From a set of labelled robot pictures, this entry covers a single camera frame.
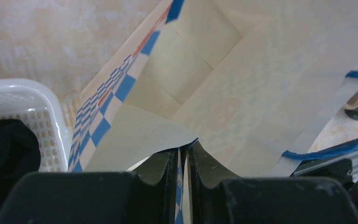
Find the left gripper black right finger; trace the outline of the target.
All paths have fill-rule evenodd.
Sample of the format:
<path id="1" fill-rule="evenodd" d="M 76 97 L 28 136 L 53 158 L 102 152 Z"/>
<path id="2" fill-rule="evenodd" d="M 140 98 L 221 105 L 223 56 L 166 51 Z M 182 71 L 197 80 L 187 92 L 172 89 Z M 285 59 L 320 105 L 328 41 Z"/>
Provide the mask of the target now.
<path id="1" fill-rule="evenodd" d="M 334 179 L 240 177 L 199 142 L 187 162 L 193 224 L 358 224 L 355 204 Z"/>

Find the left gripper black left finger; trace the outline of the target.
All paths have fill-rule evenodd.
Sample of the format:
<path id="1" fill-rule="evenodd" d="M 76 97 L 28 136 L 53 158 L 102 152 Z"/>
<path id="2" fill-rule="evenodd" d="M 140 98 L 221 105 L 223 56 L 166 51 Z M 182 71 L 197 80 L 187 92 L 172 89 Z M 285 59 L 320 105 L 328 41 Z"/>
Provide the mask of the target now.
<path id="1" fill-rule="evenodd" d="M 179 153 L 131 172 L 30 173 L 0 209 L 0 224 L 172 224 Z"/>

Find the paper bag blue checkered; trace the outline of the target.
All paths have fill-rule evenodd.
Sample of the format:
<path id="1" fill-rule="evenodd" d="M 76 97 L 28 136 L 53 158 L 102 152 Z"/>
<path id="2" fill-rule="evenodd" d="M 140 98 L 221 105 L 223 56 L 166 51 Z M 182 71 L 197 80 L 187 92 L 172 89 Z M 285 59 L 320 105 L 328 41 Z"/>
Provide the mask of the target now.
<path id="1" fill-rule="evenodd" d="M 241 177 L 289 176 L 358 98 L 358 0 L 163 0 L 84 88 L 68 170 L 200 143 Z"/>

